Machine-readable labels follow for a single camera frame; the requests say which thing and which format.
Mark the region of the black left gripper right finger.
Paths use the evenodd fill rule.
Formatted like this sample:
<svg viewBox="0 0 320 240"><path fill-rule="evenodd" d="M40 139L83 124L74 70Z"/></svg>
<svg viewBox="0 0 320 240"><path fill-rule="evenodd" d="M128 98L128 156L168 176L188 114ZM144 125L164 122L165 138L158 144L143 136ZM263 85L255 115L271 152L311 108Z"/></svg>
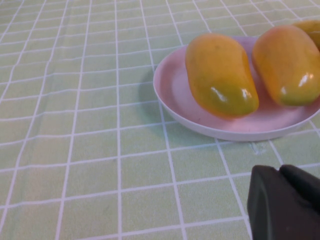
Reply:
<svg viewBox="0 0 320 240"><path fill-rule="evenodd" d="M312 208L320 213L320 179L314 175L290 164L284 164L279 172L295 189L300 197L306 200Z"/></svg>

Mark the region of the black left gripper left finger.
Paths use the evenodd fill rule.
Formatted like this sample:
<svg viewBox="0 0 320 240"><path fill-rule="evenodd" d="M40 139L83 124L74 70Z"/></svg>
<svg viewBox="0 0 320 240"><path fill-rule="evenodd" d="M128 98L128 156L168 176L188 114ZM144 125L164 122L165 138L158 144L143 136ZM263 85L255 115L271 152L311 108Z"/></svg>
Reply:
<svg viewBox="0 0 320 240"><path fill-rule="evenodd" d="M252 168L247 211L254 240L320 238L320 213L274 167Z"/></svg>

